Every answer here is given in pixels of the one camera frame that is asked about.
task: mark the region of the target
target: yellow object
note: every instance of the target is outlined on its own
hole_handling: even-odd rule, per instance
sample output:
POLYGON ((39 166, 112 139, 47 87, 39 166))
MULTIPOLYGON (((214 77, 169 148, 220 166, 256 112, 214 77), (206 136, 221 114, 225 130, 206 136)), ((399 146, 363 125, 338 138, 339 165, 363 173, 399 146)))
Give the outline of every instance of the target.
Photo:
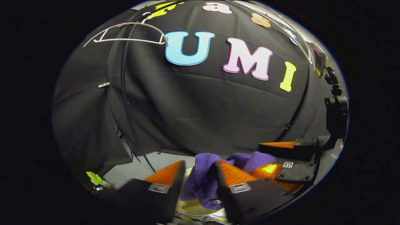
POLYGON ((289 92, 292 89, 291 84, 292 84, 293 74, 296 71, 296 67, 290 62, 285 62, 285 65, 286 65, 286 73, 285 77, 283 78, 283 82, 280 84, 280 88, 289 92))
POLYGON ((94 172, 87 171, 86 174, 90 177, 90 181, 95 185, 99 185, 103 182, 103 179, 99 177, 99 175, 95 174, 94 172))
MULTIPOLYGON (((165 3, 165 4, 158 5, 158 6, 156 6, 156 10, 159 9, 159 8, 161 8, 161 7, 164 7, 164 6, 166 6, 166 5, 169 5, 169 4, 171 4, 171 3, 174 3, 174 2, 168 2, 168 3, 165 3)), ((167 8, 164 8, 164 9, 158 11, 158 12, 155 12, 155 13, 153 13, 152 15, 153 15, 153 17, 165 15, 165 14, 167 14, 167 12, 166 12, 165 10, 173 10, 173 9, 175 8, 175 6, 176 6, 176 4, 175 4, 175 5, 168 6, 167 8)))
POLYGON ((183 220, 192 221, 190 218, 182 217, 183 220))
POLYGON ((282 164, 271 163, 251 171, 250 174, 257 179, 268 178, 287 192, 294 193, 298 191, 303 185, 275 181, 275 177, 279 174, 282 167, 282 164))
POLYGON ((183 160, 180 160, 174 164, 171 164, 164 169, 156 172, 155 174, 149 176, 145 179, 145 181, 171 187, 174 182, 176 172, 178 171, 178 168, 182 163, 183 160))

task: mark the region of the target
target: black fabric backdrop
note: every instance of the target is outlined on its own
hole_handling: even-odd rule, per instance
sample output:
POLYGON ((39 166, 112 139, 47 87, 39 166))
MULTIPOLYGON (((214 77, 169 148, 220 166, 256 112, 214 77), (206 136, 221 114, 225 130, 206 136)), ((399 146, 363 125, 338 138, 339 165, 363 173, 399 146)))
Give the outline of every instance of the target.
MULTIPOLYGON (((4 160, 3 221, 98 224, 93 218, 100 215, 104 223, 133 224, 137 220, 138 224, 145 224, 145 218, 121 214, 83 188, 59 153, 50 122, 50 103, 65 60, 88 31, 133 3, 94 4, 81 0, 16 3, 15 7, 6 8, 5 21, 10 21, 10 30, 16 34, 21 31, 19 35, 25 39, 6 44, 13 49, 9 59, 22 60, 15 60, 16 67, 9 66, 15 76, 4 76, 16 78, 5 86, 12 88, 6 99, 14 104, 10 101, 4 111, 17 116, 15 121, 21 126, 14 127, 13 145, 5 148, 6 154, 15 156, 4 160), (29 83, 26 89, 16 89, 29 78, 36 85, 29 83), (21 110, 13 110, 14 105, 21 110), (21 123, 23 119, 28 120, 26 124, 21 123), (32 121, 39 123, 29 126, 32 121)), ((346 72, 352 100, 349 136, 332 170, 305 197, 257 224, 396 224, 398 216, 392 212, 392 205, 397 191, 394 176, 397 162, 392 163, 391 159, 395 155, 398 129, 396 101, 391 96, 397 95, 396 80, 389 76, 395 74, 392 65, 398 63, 395 57, 390 57, 398 43, 393 35, 396 8, 384 2, 365 1, 338 4, 280 0, 266 4, 300 22, 327 45, 346 72)))
MULTIPOLYGON (((226 4, 232 14, 206 11, 201 8, 202 1, 189 1, 146 21, 164 33, 187 31, 189 36, 182 47, 186 55, 197 51, 195 32, 214 33, 208 57, 200 64, 175 65, 165 58, 165 45, 129 42, 128 107, 144 154, 163 150, 179 155, 211 152, 227 157, 235 152, 252 152, 261 142, 329 135, 324 97, 331 95, 330 85, 311 70, 303 53, 281 28, 274 24, 264 28, 250 20, 254 11, 226 4), (222 69, 229 58, 229 37, 244 40, 251 53, 259 46, 273 52, 267 81, 242 70, 228 73, 222 69), (297 69, 290 92, 279 88, 285 61, 297 69)), ((154 9, 149 6, 139 13, 154 9)), ((130 162, 117 138, 115 124, 136 148, 121 92, 125 41, 90 42, 83 48, 95 34, 128 22, 134 13, 127 10, 92 31, 69 57, 58 78, 52 123, 60 150, 73 167, 98 171, 130 162), (110 86, 97 87, 105 82, 110 86)), ((111 29, 104 38, 125 38, 130 29, 111 29)), ((160 34, 137 26, 132 38, 157 41, 160 34)))

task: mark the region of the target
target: black cable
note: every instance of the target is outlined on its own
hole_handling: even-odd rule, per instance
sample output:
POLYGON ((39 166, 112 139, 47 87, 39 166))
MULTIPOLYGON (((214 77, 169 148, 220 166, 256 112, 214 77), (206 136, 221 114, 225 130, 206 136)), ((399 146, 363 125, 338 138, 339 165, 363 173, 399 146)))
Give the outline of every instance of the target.
MULTIPOLYGON (((178 3, 180 3, 180 2, 185 2, 185 1, 187 1, 187 0, 173 2, 173 3, 171 3, 171 4, 168 4, 168 5, 165 5, 165 6, 161 7, 161 8, 159 8, 159 9, 157 9, 157 10, 154 10, 154 11, 150 12, 149 14, 151 15, 151 14, 153 14, 153 13, 155 13, 155 12, 158 12, 158 11, 160 11, 160 10, 163 10, 163 9, 165 9, 165 8, 171 6, 171 5, 175 5, 175 4, 178 4, 178 3)), ((133 18, 135 18, 135 16, 136 16, 139 12, 140 12, 140 10, 139 10, 138 12, 136 12, 136 13, 129 19, 129 22, 131 22, 131 21, 133 20, 133 18)), ((147 17, 147 16, 148 16, 148 14, 142 15, 140 18, 138 18, 138 19, 136 20, 136 22, 138 22, 138 21, 141 20, 141 19, 144 19, 144 18, 147 17)), ((134 31, 135 28, 136 28, 136 25, 137 25, 137 24, 135 24, 135 25, 133 26, 132 30, 131 30, 130 33, 129 33, 128 38, 130 38, 130 37, 132 36, 133 31, 134 31)), ((127 55, 127 53, 128 53, 128 47, 129 47, 128 41, 126 41, 126 43, 125 43, 125 48, 124 48, 124 50, 123 50, 123 52, 122 52, 122 59, 121 59, 121 89, 122 89, 122 99, 123 99, 123 102, 124 102, 125 113, 126 113, 126 117, 127 117, 127 120, 128 120, 128 124, 129 124, 130 130, 131 130, 131 132, 132 132, 133 138, 134 138, 134 140, 135 140, 135 142, 136 142, 136 145, 137 145, 138 150, 142 153, 144 159, 146 160, 146 162, 147 162, 147 164, 150 166, 150 168, 153 170, 153 172, 156 172, 156 171, 154 170, 153 166, 151 165, 150 161, 147 159, 147 156, 146 156, 146 155, 142 152, 142 150, 140 149, 140 141, 139 141, 139 139, 138 139, 138 137, 137 137, 137 135, 136 135, 135 128, 134 128, 133 122, 132 122, 132 118, 130 117, 131 114, 130 114, 129 107, 128 107, 128 100, 127 100, 127 97, 126 97, 126 86, 125 86, 125 68, 126 68, 126 55, 127 55)))
MULTIPOLYGON (((235 1, 228 1, 228 2, 234 2, 235 5, 243 6, 242 4, 240 4, 240 3, 238 3, 238 2, 235 2, 235 1)), ((244 2, 248 2, 248 3, 254 4, 254 5, 263 7, 263 8, 265 8, 265 9, 267 9, 267 10, 270 10, 269 8, 263 6, 262 4, 258 4, 258 3, 254 2, 254 1, 244 1, 244 2)), ((248 6, 243 6, 243 7, 247 8, 247 9, 250 9, 250 10, 252 10, 252 11, 254 11, 254 12, 259 13, 257 10, 252 9, 252 8, 250 8, 250 7, 248 7, 248 6)), ((306 82, 306 88, 305 88, 305 90, 304 90, 304 93, 307 91, 309 73, 310 73, 310 72, 308 72, 308 74, 307 74, 307 82, 306 82)), ((300 111, 300 108, 301 108, 301 106, 302 106, 303 103, 304 103, 304 99, 305 99, 305 95, 302 96, 302 98, 301 98, 301 100, 300 100, 300 103, 299 103, 299 106, 297 107, 296 111, 294 112, 294 114, 293 114, 292 118, 290 119, 289 123, 286 125, 285 129, 281 132, 281 134, 280 134, 273 142, 279 142, 279 141, 286 135, 287 131, 290 129, 290 126, 295 122, 295 120, 296 120, 296 118, 297 118, 297 116, 298 116, 298 112, 300 111)))
POLYGON ((124 138, 126 144, 129 146, 129 148, 130 148, 130 153, 133 154, 133 155, 136 157, 136 159, 141 163, 141 161, 139 160, 139 158, 138 158, 138 157, 135 155, 135 153, 133 152, 133 149, 132 149, 132 147, 130 146, 129 142, 126 140, 125 136, 122 135, 122 137, 124 138))
MULTIPOLYGON (((255 4, 255 5, 257 5, 257 6, 261 6, 261 7, 263 7, 264 9, 269 10, 267 7, 265 7, 265 6, 261 5, 261 4, 258 4, 258 3, 254 2, 254 1, 245 1, 245 2, 248 2, 248 3, 251 3, 251 4, 255 4)), ((307 78, 307 83, 306 83, 306 89, 304 90, 304 92, 307 91, 307 88, 308 88, 308 78, 307 78)), ((299 112, 299 110, 300 110, 300 108, 301 108, 301 106, 302 106, 302 104, 303 104, 304 98, 305 98, 305 95, 303 95, 302 99, 300 100, 300 104, 299 104, 299 106, 297 107, 297 109, 296 109, 296 111, 295 111, 293 117, 291 118, 289 124, 288 124, 287 127, 282 131, 282 133, 278 136, 278 138, 277 138, 274 142, 280 141, 280 140, 283 138, 283 136, 286 134, 287 130, 289 129, 290 124, 293 124, 293 123, 294 123, 295 119, 296 119, 297 116, 298 116, 298 112, 299 112)), ((308 188, 310 188, 310 187, 314 184, 314 181, 315 181, 315 179, 316 179, 316 176, 317 176, 317 174, 318 174, 318 170, 319 170, 319 167, 320 167, 320 159, 321 159, 321 150, 318 149, 318 150, 315 152, 314 163, 315 163, 316 167, 315 167, 315 172, 314 172, 315 175, 314 175, 314 177, 313 177, 313 179, 312 179, 312 182, 311 182, 310 184, 308 184, 308 185, 304 185, 300 190, 298 190, 298 191, 296 192, 296 194, 295 194, 296 196, 300 195, 301 193, 303 193, 303 191, 307 190, 308 188)))

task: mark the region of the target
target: black mount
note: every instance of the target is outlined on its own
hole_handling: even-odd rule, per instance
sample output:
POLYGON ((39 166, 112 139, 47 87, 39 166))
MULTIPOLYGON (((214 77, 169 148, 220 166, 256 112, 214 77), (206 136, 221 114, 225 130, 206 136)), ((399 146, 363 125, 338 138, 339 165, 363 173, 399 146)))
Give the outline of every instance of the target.
POLYGON ((326 82, 332 85, 331 93, 333 94, 332 97, 325 98, 326 128, 331 136, 322 149, 331 149, 338 139, 346 136, 348 104, 347 98, 342 95, 342 89, 332 67, 328 66, 326 70, 328 75, 324 77, 326 82))

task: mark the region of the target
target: letter m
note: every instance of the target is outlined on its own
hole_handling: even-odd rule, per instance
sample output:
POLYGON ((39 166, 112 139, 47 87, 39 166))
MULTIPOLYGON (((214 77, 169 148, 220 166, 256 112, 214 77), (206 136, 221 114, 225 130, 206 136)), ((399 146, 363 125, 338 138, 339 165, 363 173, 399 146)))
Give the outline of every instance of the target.
POLYGON ((242 64, 244 74, 248 74, 255 64, 256 69, 252 71, 251 75, 260 80, 268 80, 268 64, 272 51, 265 47, 258 47, 258 49, 251 54, 246 43, 237 38, 228 38, 230 43, 230 55, 228 63, 223 66, 224 71, 237 73, 240 71, 238 63, 242 64))

